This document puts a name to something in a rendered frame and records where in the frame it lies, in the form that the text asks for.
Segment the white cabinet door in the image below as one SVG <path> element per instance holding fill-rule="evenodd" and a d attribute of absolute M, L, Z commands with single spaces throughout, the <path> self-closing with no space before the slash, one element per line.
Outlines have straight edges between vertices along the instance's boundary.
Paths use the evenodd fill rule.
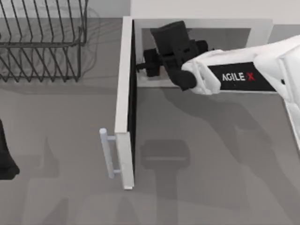
<path fill-rule="evenodd" d="M 116 146 L 124 190 L 135 186 L 135 113 L 136 113 L 135 22 L 123 17 L 120 63 L 115 114 Z"/>

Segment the white cabinet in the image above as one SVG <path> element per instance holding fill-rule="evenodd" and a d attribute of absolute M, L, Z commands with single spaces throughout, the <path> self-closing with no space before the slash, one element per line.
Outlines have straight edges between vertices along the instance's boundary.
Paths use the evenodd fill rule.
<path fill-rule="evenodd" d="M 178 18 L 137 18 L 135 22 L 136 61 L 143 61 L 143 30 L 159 28 Z M 222 50 L 238 47 L 252 47 L 266 44 L 273 29 L 271 19 L 183 19 L 186 27 L 192 30 L 196 38 L 205 39 L 211 46 Z M 222 91 L 241 93 L 274 93 L 275 90 L 267 82 L 255 84 L 247 82 L 245 76 L 236 75 L 237 81 L 230 77 L 231 87 L 222 87 Z"/>

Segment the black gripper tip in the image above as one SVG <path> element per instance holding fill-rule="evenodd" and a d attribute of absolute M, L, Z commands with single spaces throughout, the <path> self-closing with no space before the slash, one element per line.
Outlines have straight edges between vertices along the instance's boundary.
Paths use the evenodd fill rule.
<path fill-rule="evenodd" d="M 0 180 L 13 180 L 19 173 L 20 169 L 8 150 L 3 123 L 0 119 Z"/>

